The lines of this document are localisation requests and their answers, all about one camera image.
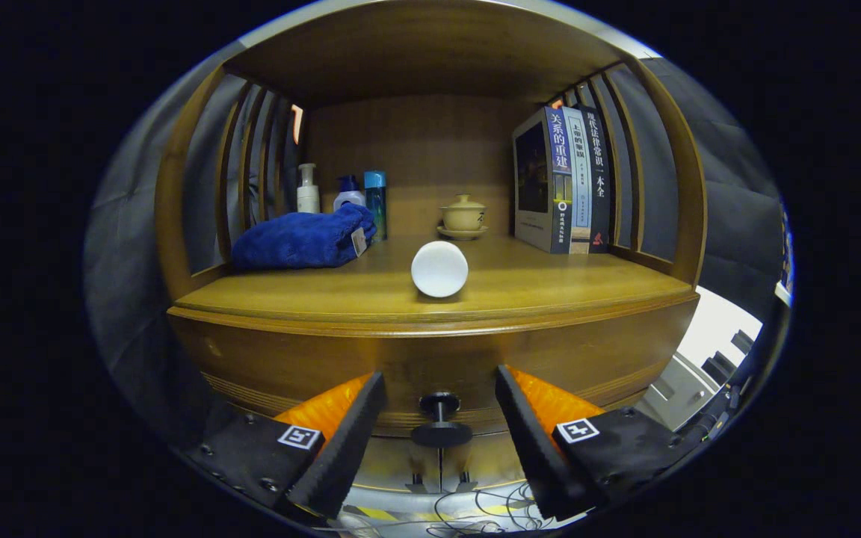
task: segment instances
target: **book spine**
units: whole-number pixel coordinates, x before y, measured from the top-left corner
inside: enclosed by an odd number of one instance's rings
[[[604,253],[609,246],[609,218],[611,218],[612,180],[605,142],[604,125],[598,109],[581,106],[584,112],[591,177],[590,246],[592,253]]]
[[[547,136],[550,139],[550,170],[548,197],[551,201],[550,254],[570,254],[570,228],[573,203],[573,163],[570,160],[570,141],[567,140],[567,122],[563,111],[546,107]]]
[[[573,181],[573,205],[571,212],[570,254],[587,254],[590,243],[591,179],[587,127],[580,110],[564,107],[567,119],[567,135],[570,137],[571,175]]]

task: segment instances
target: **folded blue towel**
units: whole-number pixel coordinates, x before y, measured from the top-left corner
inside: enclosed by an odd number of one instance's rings
[[[363,228],[370,242],[377,228],[374,215],[357,204],[332,214],[291,212],[244,232],[232,248],[238,269],[339,267],[356,258],[351,234]]]

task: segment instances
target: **book cover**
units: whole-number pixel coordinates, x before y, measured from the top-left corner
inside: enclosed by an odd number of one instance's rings
[[[553,174],[553,235],[551,235],[551,254],[570,254],[570,206],[573,200],[573,163],[570,160],[570,141],[567,139],[567,122],[564,112],[549,106],[544,108],[547,115],[547,130],[550,135],[550,170]]]
[[[580,112],[584,115],[589,143],[587,157],[590,166],[590,244],[589,252],[608,252],[611,234],[612,186],[611,166],[607,147],[607,126],[599,107],[587,88],[581,88]]]
[[[513,234],[553,254],[570,252],[573,173],[564,113],[543,107],[513,130]]]
[[[570,254],[587,254],[590,246],[591,219],[591,169],[587,127],[580,110],[561,107],[567,121],[567,135],[570,139],[571,181],[573,184],[573,204],[571,205]]]

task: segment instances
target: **teal bottle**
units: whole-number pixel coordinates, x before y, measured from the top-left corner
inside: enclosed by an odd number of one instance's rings
[[[387,183],[383,170],[367,170],[365,172],[365,198],[368,210],[374,214],[374,226],[377,232],[371,242],[386,241],[387,239]]]

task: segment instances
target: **screw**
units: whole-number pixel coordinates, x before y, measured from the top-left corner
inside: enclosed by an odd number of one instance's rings
[[[272,493],[277,493],[277,490],[280,489],[277,487],[277,482],[269,479],[269,477],[264,477],[260,480],[261,487],[265,488],[267,491]]]

